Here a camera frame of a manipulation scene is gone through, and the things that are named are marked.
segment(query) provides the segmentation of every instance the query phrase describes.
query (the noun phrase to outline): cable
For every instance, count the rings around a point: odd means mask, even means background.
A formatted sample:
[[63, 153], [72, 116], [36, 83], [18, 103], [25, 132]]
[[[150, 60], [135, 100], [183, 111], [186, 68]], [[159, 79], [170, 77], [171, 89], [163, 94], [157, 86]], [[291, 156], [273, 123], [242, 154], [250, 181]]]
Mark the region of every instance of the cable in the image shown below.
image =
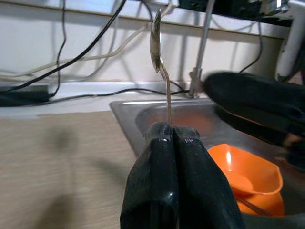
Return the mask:
[[[112, 7], [112, 13], [115, 12], [116, 8], [120, 5], [121, 1], [116, 1], [116, 5], [114, 5]], [[115, 45], [115, 41], [116, 41], [116, 37], [117, 37], [117, 32], [118, 32], [118, 26], [119, 26], [119, 18], [116, 18], [113, 22], [114, 27], [113, 27], [113, 33], [112, 33], [112, 37], [111, 37], [111, 43], [108, 49], [107, 53], [111, 53], [113, 51], [114, 45]], [[108, 62], [109, 58], [105, 58], [101, 61], [98, 60], [98, 62], [100, 62], [99, 65], [97, 65], [95, 67], [95, 69], [93, 70], [93, 72], [91, 72], [89, 75], [85, 76], [85, 77], [75, 77], [75, 76], [71, 76], [71, 77], [65, 77], [65, 81], [66, 82], [82, 82], [82, 81], [91, 81], [91, 80], [95, 80], [95, 76], [97, 75], [97, 73], [106, 65], [106, 63]]]
[[[57, 68], [59, 68], [59, 58], [61, 56], [61, 52], [63, 47], [66, 44], [67, 41], [67, 32], [66, 32], [66, 0], [62, 0], [62, 15], [61, 15], [61, 27], [62, 27], [62, 35], [63, 35], [63, 41], [61, 44], [61, 47], [59, 48], [58, 54], [57, 54]], [[51, 97], [55, 96], [61, 86], [61, 71], [58, 70], [57, 72], [58, 80], [57, 80], [57, 88], [54, 93], [51, 94]]]
[[259, 32], [259, 53], [258, 53], [258, 56], [252, 63], [245, 66], [239, 73], [243, 73], [246, 69], [248, 69], [253, 64], [255, 64], [262, 56], [262, 53], [263, 53], [263, 37], [262, 37], [262, 26], [261, 26], [260, 21], [258, 22], [258, 32]]
[[[136, 91], [140, 91], [140, 92], [152, 92], [152, 93], [156, 93], [156, 94], [166, 95], [165, 92], [160, 92], [160, 91], [156, 91], [156, 90], [152, 90], [152, 89], [146, 89], [146, 88], [127, 88], [127, 89], [122, 89], [122, 90], [119, 90], [119, 91], [116, 91], [116, 92], [105, 93], [105, 94], [80, 94], [80, 95], [75, 95], [75, 96], [59, 98], [59, 99], [53, 99], [53, 100], [50, 100], [50, 101], [47, 101], [47, 102], [42, 102], [42, 103], [34, 103], [32, 101], [25, 100], [25, 99], [14, 99], [12, 97], [9, 97], [9, 96], [3, 95], [3, 94], [0, 94], [0, 98], [11, 100], [12, 102], [17, 101], [19, 103], [23, 103], [23, 105], [40, 106], [40, 105], [48, 105], [48, 104], [64, 102], [64, 101], [73, 100], [73, 99], [106, 97], [106, 96], [121, 94], [121, 93], [125, 93], [125, 92], [136, 92]], [[180, 94], [180, 93], [187, 93], [187, 92], [188, 92], [188, 90], [186, 90], [186, 91], [185, 90], [177, 91], [177, 92], [172, 92], [171, 95]]]
[[[172, 9], [172, 7], [173, 7], [173, 0], [169, 0], [166, 9], [161, 13], [161, 18], [164, 17], [166, 14], [168, 14], [168, 12]], [[145, 31], [149, 27], [150, 27], [150, 23], [147, 23], [145, 26], [143, 26], [140, 29], [138, 29], [137, 31], [135, 31], [115, 51], [113, 51], [111, 53], [104, 54], [104, 55], [81, 57], [79, 59], [79, 61], [99, 60], [99, 59], [113, 57], [113, 56], [117, 55], [119, 52], [121, 52], [122, 49], [125, 48], [126, 45], [129, 42], [131, 42], [136, 36], [138, 36], [140, 33]], [[59, 64], [67, 63], [67, 62], [69, 62], [71, 60], [73, 60], [73, 59], [60, 60]], [[30, 74], [33, 74], [33, 73], [40, 72], [42, 70], [51, 68], [51, 67], [55, 66], [56, 64], [57, 64], [56, 62], [52, 62], [52, 63], [49, 63], [49, 64], [45, 64], [43, 66], [40, 66], [38, 68], [34, 68], [34, 69], [29, 70], [29, 71], [22, 72], [22, 73], [17, 73], [17, 74], [14, 74], [14, 75], [3, 75], [2, 74], [2, 75], [0, 75], [0, 79], [3, 79], [3, 80], [14, 80], [14, 78], [18, 78], [18, 77], [22, 77], [22, 76], [28, 76]]]
[[170, 83], [172, 83], [172, 84], [176, 85], [176, 87], [178, 87], [178, 88], [179, 88], [181, 91], [186, 92], [186, 90], [185, 90], [183, 87], [181, 87], [179, 84], [177, 84], [176, 82], [174, 82], [174, 81], [170, 80]]
[[58, 68], [55, 68], [45, 74], [43, 74], [42, 76], [39, 76], [33, 80], [30, 80], [26, 83], [23, 83], [21, 85], [18, 85], [18, 86], [14, 86], [12, 88], [9, 88], [5, 91], [0, 91], [0, 93], [5, 93], [5, 92], [10, 92], [10, 91], [15, 91], [15, 90], [18, 90], [18, 89], [21, 89], [21, 88], [25, 88], [35, 82], [38, 82], [46, 77], [48, 77], [49, 75], [57, 72], [58, 70], [61, 70], [63, 68], [66, 68], [68, 66], [70, 66], [71, 64], [77, 62], [81, 57], [83, 57], [85, 54], [87, 54], [93, 47], [94, 45], [99, 41], [99, 39], [106, 33], [106, 31], [108, 30], [108, 28], [110, 27], [110, 25], [112, 24], [112, 22], [116, 19], [116, 17], [118, 16], [118, 14], [120, 13], [120, 11], [122, 10], [124, 4], [125, 4], [126, 0], [122, 0], [119, 8], [117, 9], [117, 11], [114, 13], [114, 15], [110, 18], [110, 20], [107, 22], [107, 24], [105, 25], [105, 27], [103, 28], [103, 30], [98, 34], [98, 36], [93, 40], [93, 42], [84, 50], [82, 51], [78, 56], [76, 56], [74, 59], [72, 59], [71, 61], [65, 63], [64, 65], [61, 65], [60, 67]]
[[145, 0], [140, 0], [141, 3], [144, 4], [144, 6], [147, 8], [147, 11], [149, 13], [149, 17], [151, 18], [151, 21], [153, 21], [153, 14], [152, 14], [152, 11], [151, 11], [151, 8], [149, 8], [149, 6], [147, 5], [146, 1]]
[[245, 25], [245, 26], [240, 27], [240, 28], [237, 28], [237, 29], [228, 29], [228, 28], [223, 27], [222, 25], [220, 25], [219, 22], [216, 21], [216, 19], [215, 19], [213, 16], [211, 17], [211, 20], [213, 21], [213, 23], [214, 23], [219, 29], [221, 29], [221, 30], [230, 30], [230, 31], [234, 31], [234, 32], [242, 31], [242, 30], [247, 29], [247, 28], [249, 28], [249, 27], [251, 27], [251, 26], [253, 26], [254, 24], [257, 23], [256, 21], [252, 21], [252, 22], [250, 22], [249, 25]]

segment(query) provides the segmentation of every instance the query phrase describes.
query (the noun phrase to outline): black cable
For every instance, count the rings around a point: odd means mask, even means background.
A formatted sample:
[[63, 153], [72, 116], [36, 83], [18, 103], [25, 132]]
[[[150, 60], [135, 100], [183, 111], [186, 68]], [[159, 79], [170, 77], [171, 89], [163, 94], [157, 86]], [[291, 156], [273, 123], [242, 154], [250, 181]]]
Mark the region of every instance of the black cable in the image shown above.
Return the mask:
[[152, 13], [151, 8], [149, 8], [149, 6], [148, 6], [148, 4], [146, 3], [145, 0], [140, 0], [140, 1], [141, 1], [141, 3], [143, 3], [144, 6], [147, 8], [147, 11], [148, 11], [148, 13], [149, 13], [149, 17], [151, 18], [151, 21], [153, 21], [153, 13]]
[[181, 87], [179, 84], [175, 83], [174, 81], [171, 81], [170, 82], [174, 85], [176, 85], [181, 91], [186, 91], [183, 87]]
[[64, 68], [70, 66], [71, 64], [77, 62], [81, 57], [83, 57], [85, 54], [87, 54], [94, 47], [94, 45], [99, 41], [99, 39], [106, 33], [108, 28], [111, 26], [113, 21], [116, 19], [116, 17], [121, 12], [125, 2], [126, 2], [126, 0], [122, 0], [120, 6], [116, 10], [116, 12], [113, 14], [113, 16], [110, 18], [110, 20], [107, 22], [107, 24], [105, 25], [103, 30], [97, 35], [97, 37], [92, 41], [92, 43], [84, 51], [82, 51], [78, 56], [76, 56], [73, 60], [70, 60], [69, 62], [67, 62], [67, 63], [65, 63], [65, 64], [63, 64], [63, 65], [45, 73], [45, 74], [43, 74], [42, 76], [39, 76], [39, 77], [33, 79], [33, 80], [30, 80], [30, 81], [25, 82], [25, 83], [23, 83], [21, 85], [18, 85], [18, 86], [11, 87], [11, 88], [9, 88], [5, 91], [0, 91], [0, 93], [5, 93], [5, 92], [10, 92], [10, 91], [15, 91], [15, 90], [18, 90], [18, 89], [21, 89], [21, 88], [25, 88], [25, 87], [33, 84], [33, 83], [36, 83], [36, 82], [48, 77], [49, 75], [57, 72], [58, 70], [64, 69]]
[[263, 37], [262, 37], [262, 27], [261, 27], [261, 22], [260, 21], [258, 22], [258, 32], [259, 32], [259, 47], [260, 47], [258, 56], [252, 63], [245, 66], [239, 73], [243, 73], [246, 69], [248, 69], [253, 64], [255, 64], [262, 56], [262, 53], [263, 53]]
[[[50, 101], [47, 101], [47, 102], [42, 102], [42, 103], [35, 103], [33, 101], [26, 100], [26, 99], [19, 99], [19, 98], [15, 99], [13, 97], [6, 96], [6, 95], [3, 95], [3, 94], [0, 94], [0, 98], [7, 99], [7, 100], [10, 100], [12, 102], [22, 103], [22, 105], [40, 106], [40, 105], [48, 105], [48, 104], [64, 102], [64, 101], [73, 100], [73, 99], [80, 99], [80, 98], [86, 98], [86, 97], [89, 97], [89, 98], [106, 97], [106, 96], [121, 94], [121, 93], [125, 93], [125, 92], [136, 92], [136, 91], [152, 92], [152, 93], [156, 93], [156, 94], [166, 95], [166, 92], [160, 92], [160, 91], [147, 89], [147, 88], [127, 88], [127, 89], [122, 89], [122, 90], [119, 90], [119, 91], [116, 91], [116, 92], [105, 93], [105, 94], [80, 94], [80, 95], [75, 95], [75, 96], [59, 98], [59, 99], [53, 99], [53, 100], [50, 100]], [[171, 95], [180, 94], [180, 93], [187, 93], [187, 92], [189, 92], [189, 91], [188, 90], [177, 91], [177, 92], [172, 92]]]
[[[65, 46], [66, 41], [67, 41], [67, 32], [66, 32], [66, 0], [62, 0], [61, 27], [62, 27], [63, 41], [62, 41], [61, 47], [59, 48], [59, 51], [58, 51], [58, 54], [57, 54], [57, 59], [56, 59], [57, 68], [59, 67], [59, 58], [61, 56], [62, 49]], [[54, 97], [57, 94], [57, 92], [58, 92], [58, 90], [59, 90], [59, 88], [61, 86], [61, 71], [60, 70], [58, 70], [58, 72], [57, 72], [57, 77], [58, 77], [57, 88], [56, 88], [55, 92], [51, 94], [51, 97]]]

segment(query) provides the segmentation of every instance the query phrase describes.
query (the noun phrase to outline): white cable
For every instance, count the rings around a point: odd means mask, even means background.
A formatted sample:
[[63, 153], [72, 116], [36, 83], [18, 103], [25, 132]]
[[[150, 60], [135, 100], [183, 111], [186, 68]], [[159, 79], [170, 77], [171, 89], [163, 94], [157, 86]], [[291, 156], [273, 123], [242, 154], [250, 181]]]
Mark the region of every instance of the white cable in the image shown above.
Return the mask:
[[[168, 14], [169, 11], [170, 11], [171, 9], [172, 9], [172, 6], [166, 7], [166, 9], [163, 11], [163, 16], [165, 16], [166, 14]], [[145, 29], [146, 29], [147, 27], [150, 27], [150, 25], [151, 25], [151, 24], [148, 23], [148, 24], [146, 24], [145, 26], [143, 26], [142, 28], [145, 27]], [[113, 44], [114, 44], [114, 39], [115, 39], [115, 33], [113, 34], [112, 44], [111, 44], [111, 48], [109, 49], [109, 52], [112, 51], [112, 46], [113, 46]], [[107, 60], [108, 60], [108, 58], [105, 58], [104, 61], [103, 61], [103, 63], [102, 63], [98, 68], [96, 68], [91, 74], [89, 74], [89, 75], [87, 75], [87, 76], [85, 76], [85, 77], [72, 77], [72, 78], [68, 78], [68, 79], [66, 79], [65, 81], [66, 81], [66, 82], [81, 82], [81, 81], [92, 80], [92, 79], [95, 78], [96, 74], [103, 68], [103, 66], [104, 66], [104, 64], [107, 62]]]
[[[166, 9], [162, 12], [161, 17], [164, 17], [171, 9], [173, 6], [173, 0], [169, 0], [168, 5], [166, 7]], [[98, 59], [104, 59], [104, 58], [109, 58], [109, 57], [113, 57], [115, 55], [117, 55], [120, 51], [122, 51], [123, 48], [125, 48], [125, 46], [132, 41], [136, 36], [138, 36], [141, 32], [145, 31], [147, 28], [150, 27], [150, 23], [147, 23], [145, 26], [141, 27], [140, 29], [138, 29], [137, 31], [135, 31], [133, 34], [131, 34], [115, 51], [108, 53], [108, 54], [104, 54], [104, 55], [97, 55], [97, 56], [85, 56], [79, 59], [79, 61], [90, 61], [90, 60], [98, 60]], [[63, 63], [67, 63], [69, 61], [71, 61], [72, 59], [65, 59], [65, 60], [60, 60], [59, 64], [63, 64]], [[2, 75], [0, 74], [0, 79], [2, 80], [13, 80], [13, 81], [24, 81], [23, 79], [14, 79], [17, 77], [24, 77], [36, 72], [40, 72], [42, 70], [51, 68], [53, 66], [55, 66], [57, 63], [56, 62], [52, 62], [43, 66], [40, 66], [38, 68], [34, 68], [31, 69], [29, 71], [26, 72], [22, 72], [22, 73], [17, 73], [17, 74], [13, 74], [13, 75]]]
[[[111, 44], [110, 44], [108, 53], [111, 53], [113, 51], [113, 47], [114, 47], [114, 44], [115, 44], [116, 35], [117, 35], [117, 31], [118, 31], [118, 26], [119, 26], [119, 17], [117, 17], [114, 21], [114, 30], [113, 30], [113, 35], [112, 35]], [[102, 61], [102, 63], [98, 67], [96, 67], [95, 70], [91, 74], [89, 74], [85, 77], [75, 77], [75, 76], [65, 77], [64, 82], [81, 82], [81, 81], [92, 80], [92, 79], [95, 78], [96, 73], [98, 73], [105, 66], [107, 61], [108, 61], [108, 58], [105, 58]]]

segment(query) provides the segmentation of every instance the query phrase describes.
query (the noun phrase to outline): faucet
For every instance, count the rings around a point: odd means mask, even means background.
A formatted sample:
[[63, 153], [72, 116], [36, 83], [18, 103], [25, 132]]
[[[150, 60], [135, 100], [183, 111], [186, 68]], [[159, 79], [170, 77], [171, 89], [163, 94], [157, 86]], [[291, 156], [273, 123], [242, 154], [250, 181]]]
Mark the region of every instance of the faucet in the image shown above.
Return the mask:
[[206, 7], [206, 13], [205, 13], [205, 19], [204, 19], [204, 25], [202, 30], [202, 35], [200, 39], [200, 45], [199, 45], [199, 51], [196, 61], [196, 66], [193, 68], [193, 71], [190, 72], [191, 77], [191, 87], [189, 91], [189, 95], [194, 98], [198, 96], [198, 92], [200, 92], [201, 84], [200, 84], [200, 78], [202, 73], [202, 61], [203, 61], [203, 55], [205, 51], [205, 45], [206, 40], [208, 37], [209, 27], [211, 23], [211, 17], [212, 17], [212, 11], [214, 7], [215, 0], [209, 0], [207, 7]]

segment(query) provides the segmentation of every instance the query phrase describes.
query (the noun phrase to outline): black power strip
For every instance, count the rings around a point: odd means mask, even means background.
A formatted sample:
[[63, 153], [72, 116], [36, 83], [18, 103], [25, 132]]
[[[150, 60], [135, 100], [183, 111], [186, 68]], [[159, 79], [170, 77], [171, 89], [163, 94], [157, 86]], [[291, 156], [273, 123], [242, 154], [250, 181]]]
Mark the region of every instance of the black power strip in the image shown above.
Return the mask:
[[[9, 88], [11, 86], [0, 86], [0, 91]], [[16, 91], [0, 93], [0, 107], [45, 103], [50, 97], [47, 85], [31, 85]]]

